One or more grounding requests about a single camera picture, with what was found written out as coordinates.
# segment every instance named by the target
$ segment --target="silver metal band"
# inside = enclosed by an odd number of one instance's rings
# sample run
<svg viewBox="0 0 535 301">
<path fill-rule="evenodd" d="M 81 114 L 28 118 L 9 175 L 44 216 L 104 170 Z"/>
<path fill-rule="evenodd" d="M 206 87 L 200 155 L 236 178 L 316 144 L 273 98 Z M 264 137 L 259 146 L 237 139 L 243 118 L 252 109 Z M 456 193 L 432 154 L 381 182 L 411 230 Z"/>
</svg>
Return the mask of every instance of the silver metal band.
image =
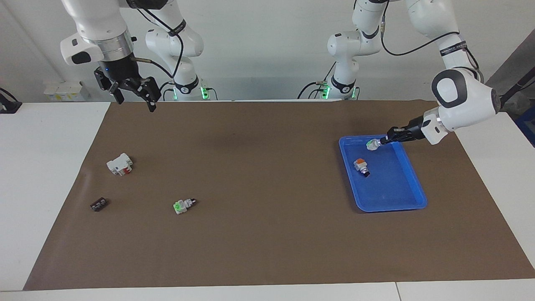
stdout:
<svg viewBox="0 0 535 301">
<path fill-rule="evenodd" d="M 128 30 L 120 36 L 108 40 L 88 40 L 83 38 L 89 44 L 97 45 L 104 54 L 103 61 L 111 62 L 129 56 L 134 51 L 134 43 Z"/>
</svg>

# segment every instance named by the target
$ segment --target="white table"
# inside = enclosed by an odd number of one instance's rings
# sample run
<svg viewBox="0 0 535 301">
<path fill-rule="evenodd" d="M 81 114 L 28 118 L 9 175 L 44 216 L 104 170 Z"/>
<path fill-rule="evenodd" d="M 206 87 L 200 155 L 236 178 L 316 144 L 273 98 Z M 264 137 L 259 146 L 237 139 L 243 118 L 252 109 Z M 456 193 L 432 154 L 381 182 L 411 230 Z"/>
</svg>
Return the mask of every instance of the white table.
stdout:
<svg viewBox="0 0 535 301">
<path fill-rule="evenodd" d="M 22 292 L 108 106 L 26 103 L 0 115 L 0 300 L 535 300 L 535 279 Z M 457 135 L 535 265 L 535 149 L 505 113 Z"/>
</svg>

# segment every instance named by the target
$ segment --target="blue tray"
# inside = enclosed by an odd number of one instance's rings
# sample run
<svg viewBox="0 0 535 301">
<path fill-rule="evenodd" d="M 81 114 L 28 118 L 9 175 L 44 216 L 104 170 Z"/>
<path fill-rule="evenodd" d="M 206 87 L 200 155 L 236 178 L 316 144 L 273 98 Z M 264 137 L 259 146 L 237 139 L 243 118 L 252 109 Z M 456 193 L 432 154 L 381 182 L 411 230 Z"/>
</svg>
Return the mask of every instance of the blue tray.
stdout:
<svg viewBox="0 0 535 301">
<path fill-rule="evenodd" d="M 399 142 L 369 151 L 366 143 L 384 136 L 348 136 L 340 139 L 340 149 L 357 206 L 365 212 L 422 209 L 427 198 L 407 153 Z M 353 162 L 362 158 L 370 176 L 364 177 Z"/>
</svg>

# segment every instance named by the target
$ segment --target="brown mat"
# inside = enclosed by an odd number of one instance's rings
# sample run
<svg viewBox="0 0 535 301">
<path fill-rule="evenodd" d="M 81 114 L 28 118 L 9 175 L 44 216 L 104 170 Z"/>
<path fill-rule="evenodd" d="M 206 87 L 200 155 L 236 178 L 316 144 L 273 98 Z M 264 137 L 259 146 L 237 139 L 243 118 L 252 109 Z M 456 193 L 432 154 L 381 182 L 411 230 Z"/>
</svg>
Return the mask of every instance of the brown mat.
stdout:
<svg viewBox="0 0 535 301">
<path fill-rule="evenodd" d="M 112 104 L 24 289 L 534 278 L 455 134 L 405 144 L 426 209 L 355 206 L 338 139 L 434 106 Z M 198 205 L 177 216 L 180 198 Z"/>
</svg>

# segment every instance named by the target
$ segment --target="orange and white connector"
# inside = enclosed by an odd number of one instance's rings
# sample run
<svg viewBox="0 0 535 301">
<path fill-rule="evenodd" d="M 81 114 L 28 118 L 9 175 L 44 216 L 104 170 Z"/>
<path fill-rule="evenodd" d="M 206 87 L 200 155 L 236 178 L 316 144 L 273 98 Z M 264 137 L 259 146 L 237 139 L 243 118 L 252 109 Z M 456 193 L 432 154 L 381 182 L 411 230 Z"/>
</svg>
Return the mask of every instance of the orange and white connector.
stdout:
<svg viewBox="0 0 535 301">
<path fill-rule="evenodd" d="M 108 162 L 106 165 L 114 175 L 124 176 L 132 172 L 132 160 L 125 153 L 122 153 L 115 160 Z"/>
<path fill-rule="evenodd" d="M 366 178 L 370 176 L 370 171 L 368 170 L 368 164 L 364 159 L 357 159 L 353 163 L 355 165 L 355 168 L 360 171 Z"/>
</svg>

